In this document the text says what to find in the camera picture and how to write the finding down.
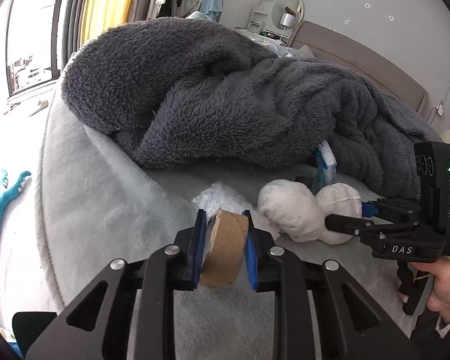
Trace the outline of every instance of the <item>gray fluffy blanket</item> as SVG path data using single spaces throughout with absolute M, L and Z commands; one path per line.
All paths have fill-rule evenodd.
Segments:
M 337 170 L 383 196 L 419 196 L 413 143 L 423 118 L 349 69 L 279 58 L 211 21 L 161 18 L 87 44 L 62 86 L 68 108 L 143 168 L 239 157 L 306 162 L 327 140 Z

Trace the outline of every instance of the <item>beige upholstered headboard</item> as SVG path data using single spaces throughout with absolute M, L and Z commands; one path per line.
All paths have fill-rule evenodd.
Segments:
M 307 45 L 316 58 L 351 68 L 418 111 L 428 94 L 413 78 L 373 50 L 309 21 L 298 23 L 288 47 Z

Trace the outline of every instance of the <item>brown cardboard tube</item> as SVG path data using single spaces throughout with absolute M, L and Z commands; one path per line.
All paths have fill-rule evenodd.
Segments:
M 217 212 L 211 231 L 210 250 L 205 256 L 201 282 L 232 287 L 240 272 L 247 239 L 248 218 L 225 210 Z

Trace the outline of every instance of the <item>blue and white package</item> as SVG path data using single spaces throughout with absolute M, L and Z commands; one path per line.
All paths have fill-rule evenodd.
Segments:
M 337 161 L 326 140 L 315 149 L 315 158 L 317 160 L 317 177 L 312 188 L 316 190 L 312 191 L 314 194 L 326 185 L 337 182 Z

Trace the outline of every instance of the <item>metal bolt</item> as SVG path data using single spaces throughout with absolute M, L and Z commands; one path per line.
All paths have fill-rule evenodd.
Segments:
M 168 254 L 169 256 L 174 256 L 175 254 L 180 253 L 180 246 L 177 245 L 168 245 L 165 248 L 165 254 Z
M 325 268 L 329 271 L 336 271 L 340 266 L 338 265 L 337 261 L 334 261 L 333 259 L 330 259 L 325 262 Z
M 270 248 L 270 254 L 272 256 L 283 256 L 284 253 L 285 253 L 285 249 L 281 246 L 272 246 Z
M 114 259 L 114 261 L 110 263 L 110 268 L 112 268 L 115 271 L 122 269 L 124 266 L 125 261 L 123 261 L 122 259 Z

